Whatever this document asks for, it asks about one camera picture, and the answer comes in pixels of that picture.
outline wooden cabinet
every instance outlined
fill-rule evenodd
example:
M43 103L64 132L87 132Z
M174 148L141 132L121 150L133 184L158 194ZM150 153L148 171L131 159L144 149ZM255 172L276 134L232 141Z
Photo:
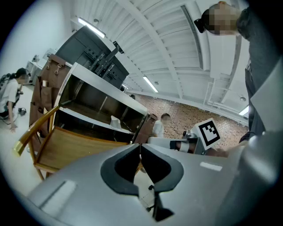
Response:
M56 103L54 125L95 138L146 142L157 118L146 107L93 72L75 63L66 76ZM111 125L111 116L120 127Z

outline white shirt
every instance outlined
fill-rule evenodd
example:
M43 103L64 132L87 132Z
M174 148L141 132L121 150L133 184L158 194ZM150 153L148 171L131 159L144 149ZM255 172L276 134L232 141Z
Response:
M157 120L153 126L152 133L156 133L157 137L164 137L164 125L161 120Z
M7 102L16 102L16 94L18 91L18 82L16 79L11 79L5 88L2 99L0 100L0 113L8 111Z

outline wooden chair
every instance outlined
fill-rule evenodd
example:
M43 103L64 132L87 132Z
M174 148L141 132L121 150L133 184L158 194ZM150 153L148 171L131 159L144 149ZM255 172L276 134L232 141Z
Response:
M56 126L53 128L50 123L49 133L43 140L39 152L35 155L32 137L48 119L53 122L57 110L59 110L59 106L39 118L14 146L14 152L21 156L28 144L34 167L42 180L44 177L40 170L46 171L46 177L48 177L50 173L55 173L78 158L127 145L127 143L80 135Z

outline chair seat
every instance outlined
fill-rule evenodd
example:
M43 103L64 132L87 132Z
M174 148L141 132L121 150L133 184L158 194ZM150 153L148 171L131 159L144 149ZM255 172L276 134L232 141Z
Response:
M54 173L81 157L124 145L127 143L92 138L55 127L45 138L34 166Z

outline person's hand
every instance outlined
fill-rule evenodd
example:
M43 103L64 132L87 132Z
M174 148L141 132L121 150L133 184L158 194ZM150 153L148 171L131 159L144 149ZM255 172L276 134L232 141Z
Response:
M16 128L17 128L17 126L15 125L15 123L12 123L11 124L11 132L16 132Z
M221 148L209 148L206 155L227 158L229 156L229 152Z

